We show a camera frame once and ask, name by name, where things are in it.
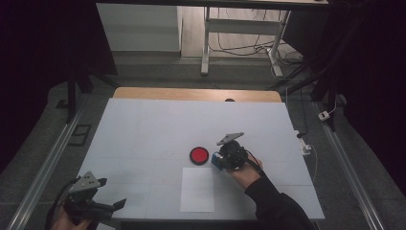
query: black sleeve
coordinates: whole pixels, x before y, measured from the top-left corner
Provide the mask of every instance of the black sleeve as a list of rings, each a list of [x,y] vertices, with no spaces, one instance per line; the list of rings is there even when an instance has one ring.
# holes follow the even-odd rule
[[[264,229],[314,229],[302,207],[288,195],[280,194],[268,177],[252,183],[245,194],[257,204],[257,219]]]

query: red button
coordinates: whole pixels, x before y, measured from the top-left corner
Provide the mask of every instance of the red button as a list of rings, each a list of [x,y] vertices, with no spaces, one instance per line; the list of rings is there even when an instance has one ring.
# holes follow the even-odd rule
[[[209,152],[203,147],[196,147],[191,151],[191,161],[194,165],[203,165],[209,159]]]

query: white tabletop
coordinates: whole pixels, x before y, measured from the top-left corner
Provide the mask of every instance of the white tabletop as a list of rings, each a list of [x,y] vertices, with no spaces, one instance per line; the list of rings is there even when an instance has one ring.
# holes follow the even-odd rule
[[[230,175],[189,158],[195,147],[213,154],[216,142],[235,132],[245,133],[237,141],[262,161],[280,192],[310,219],[324,218],[284,103],[110,99],[79,175],[107,178],[97,202],[127,198],[115,219],[255,219],[255,203]],[[184,168],[211,172],[212,212],[181,212]]]

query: person's hand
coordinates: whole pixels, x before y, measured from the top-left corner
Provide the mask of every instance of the person's hand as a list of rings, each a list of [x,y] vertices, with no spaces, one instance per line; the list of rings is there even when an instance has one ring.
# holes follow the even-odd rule
[[[257,163],[254,157],[248,155],[248,159],[252,160],[254,163]],[[262,169],[262,162],[258,160],[259,166]],[[238,170],[227,170],[227,173],[230,174],[238,184],[245,190],[250,186],[254,181],[260,179],[258,171],[250,164],[245,162]]]
[[[53,230],[86,230],[87,226],[92,222],[90,219],[84,219],[79,225],[75,225],[63,207],[59,209],[59,215],[52,226]]]

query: white wall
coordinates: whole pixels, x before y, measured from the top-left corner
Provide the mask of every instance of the white wall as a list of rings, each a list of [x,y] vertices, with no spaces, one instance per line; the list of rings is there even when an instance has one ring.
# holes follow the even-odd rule
[[[97,6],[112,51],[180,51],[180,7],[125,4]]]

